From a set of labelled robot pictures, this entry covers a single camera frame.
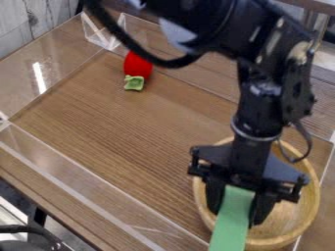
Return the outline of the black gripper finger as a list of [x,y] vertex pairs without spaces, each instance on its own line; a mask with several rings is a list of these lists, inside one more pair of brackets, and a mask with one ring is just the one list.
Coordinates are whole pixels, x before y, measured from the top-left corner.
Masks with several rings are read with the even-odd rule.
[[255,195],[250,211],[250,224],[253,226],[263,224],[278,202],[278,194],[270,190]]
[[226,183],[215,176],[210,176],[206,181],[207,207],[218,215],[226,195]]

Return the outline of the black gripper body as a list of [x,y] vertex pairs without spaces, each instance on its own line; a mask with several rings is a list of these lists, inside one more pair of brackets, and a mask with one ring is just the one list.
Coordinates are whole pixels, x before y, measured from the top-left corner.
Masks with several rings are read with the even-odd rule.
[[226,188],[231,185],[255,194],[270,190],[278,194],[279,201],[299,201],[310,178],[270,149],[249,150],[225,143],[194,146],[190,154],[189,173],[201,177],[205,183],[215,176],[226,183]]

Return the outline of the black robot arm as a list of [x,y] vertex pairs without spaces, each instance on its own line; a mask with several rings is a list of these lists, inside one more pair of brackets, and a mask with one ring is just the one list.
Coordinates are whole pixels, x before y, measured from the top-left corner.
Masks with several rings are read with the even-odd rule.
[[102,0],[87,9],[123,45],[153,64],[178,69],[205,54],[237,62],[239,103],[233,142],[191,148],[189,172],[206,183],[207,207],[219,212],[230,187],[253,191],[247,212],[253,226],[277,203],[298,202],[307,175],[295,158],[271,152],[286,126],[299,126],[315,103],[310,72],[313,33],[270,0],[128,0],[158,17],[167,39],[183,56],[166,60],[150,53],[118,24]]

